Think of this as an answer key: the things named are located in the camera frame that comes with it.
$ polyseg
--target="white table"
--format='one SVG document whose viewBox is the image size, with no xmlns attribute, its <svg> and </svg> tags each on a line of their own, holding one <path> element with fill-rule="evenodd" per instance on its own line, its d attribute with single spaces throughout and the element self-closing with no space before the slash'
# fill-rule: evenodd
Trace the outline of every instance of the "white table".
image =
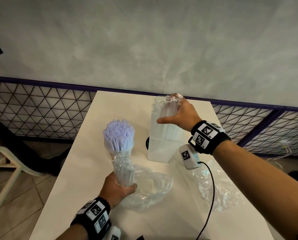
<svg viewBox="0 0 298 240">
<path fill-rule="evenodd" d="M 135 128 L 133 162 L 174 177 L 170 193 L 146 212 L 137 213 L 118 206 L 110 213 L 113 225 L 123 231 L 122 239 L 135 240 L 141 235 L 146 240 L 197 237 L 209 209 L 204 207 L 192 172 L 185 169 L 178 153 L 169 163 L 147 160 L 145 142 L 152 101 L 152 96 L 97 92 L 30 240 L 54 240 L 68 228 L 75 213 L 98 196 L 104 178 L 113 170 L 102 136 L 107 123 L 113 119 L 127 119 Z M 219 124 L 210 102 L 190 102 L 203 119 Z M 202 161 L 212 158 L 200 155 Z M 264 218 L 247 201 L 223 212 L 213 211 L 201 239 L 273 238 Z"/>
</svg>

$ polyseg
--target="right hand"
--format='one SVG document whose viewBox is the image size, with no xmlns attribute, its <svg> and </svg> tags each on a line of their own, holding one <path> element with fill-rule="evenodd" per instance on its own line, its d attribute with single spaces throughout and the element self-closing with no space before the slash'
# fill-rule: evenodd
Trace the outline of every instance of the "right hand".
<svg viewBox="0 0 298 240">
<path fill-rule="evenodd" d="M 177 96 L 176 93 L 171 94 L 170 97 Z M 174 116 L 162 117 L 157 120 L 158 124 L 174 124 L 180 128 L 191 132 L 192 128 L 202 121 L 196 112 L 194 106 L 183 97 L 180 99 L 180 107 L 178 113 Z"/>
</svg>

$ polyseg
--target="wrist strap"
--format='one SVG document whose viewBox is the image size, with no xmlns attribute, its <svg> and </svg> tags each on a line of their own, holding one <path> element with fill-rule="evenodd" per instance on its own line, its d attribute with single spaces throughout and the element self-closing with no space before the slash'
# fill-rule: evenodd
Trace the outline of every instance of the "wrist strap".
<svg viewBox="0 0 298 240">
<path fill-rule="evenodd" d="M 109 203 L 105 199 L 97 197 L 87 202 L 77 212 L 70 226 L 80 224 L 86 229 L 89 239 L 102 239 L 111 226 L 109 212 Z"/>
<path fill-rule="evenodd" d="M 199 153 L 212 154 L 215 148 L 223 141 L 231 140 L 224 129 L 212 122 L 202 120 L 191 130 L 189 144 Z"/>
</svg>

